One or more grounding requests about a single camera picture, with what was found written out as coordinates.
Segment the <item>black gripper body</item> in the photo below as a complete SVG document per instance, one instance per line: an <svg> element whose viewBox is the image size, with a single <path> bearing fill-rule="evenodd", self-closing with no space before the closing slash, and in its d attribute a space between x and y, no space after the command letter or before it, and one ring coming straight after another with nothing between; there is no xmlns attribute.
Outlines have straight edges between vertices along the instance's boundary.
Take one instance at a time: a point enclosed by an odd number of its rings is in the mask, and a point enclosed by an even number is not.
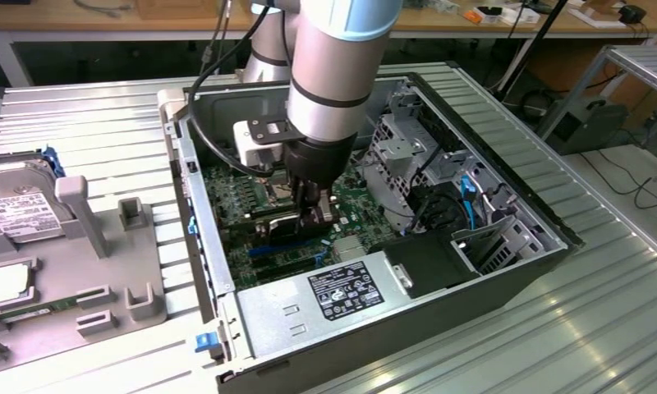
<svg viewBox="0 0 657 394"><path fill-rule="evenodd" d="M327 190L343 174L357 135L321 142L309 137L284 143L284 164L290 184L312 184Z"/></svg>

